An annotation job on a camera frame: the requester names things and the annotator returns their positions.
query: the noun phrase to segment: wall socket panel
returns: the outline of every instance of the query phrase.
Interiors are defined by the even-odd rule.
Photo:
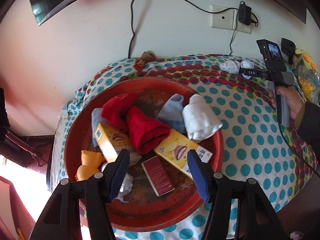
[[[210,10],[212,12],[219,12],[228,7],[223,7],[219,5],[211,5]],[[227,30],[234,30],[236,28],[236,17],[237,11],[235,9],[230,9],[221,13],[210,15],[210,26],[212,28],[220,28]],[[244,33],[251,33],[251,26],[244,25],[238,21],[237,31]]]

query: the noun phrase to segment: power adapter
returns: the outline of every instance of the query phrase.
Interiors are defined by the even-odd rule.
[[[251,23],[254,23],[256,27],[258,26],[258,22],[251,18],[251,7],[245,5],[244,1],[241,1],[239,5],[238,20],[247,26],[249,26]]]

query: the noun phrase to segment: light blue sock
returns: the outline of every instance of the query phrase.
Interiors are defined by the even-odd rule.
[[[162,107],[157,120],[169,125],[179,133],[187,133],[182,118],[183,96],[174,94]]]

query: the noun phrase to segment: dark sleeve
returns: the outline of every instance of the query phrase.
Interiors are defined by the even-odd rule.
[[[320,161],[320,107],[306,103],[303,119],[298,130],[298,135],[312,146],[316,158]]]

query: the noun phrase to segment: person's arm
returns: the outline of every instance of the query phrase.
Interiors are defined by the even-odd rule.
[[[312,146],[317,160],[320,161],[320,107],[311,102],[304,103],[293,86],[276,89],[277,93],[287,100],[290,117],[295,120],[298,135]],[[275,104],[273,92],[269,93],[269,97],[272,104]]]

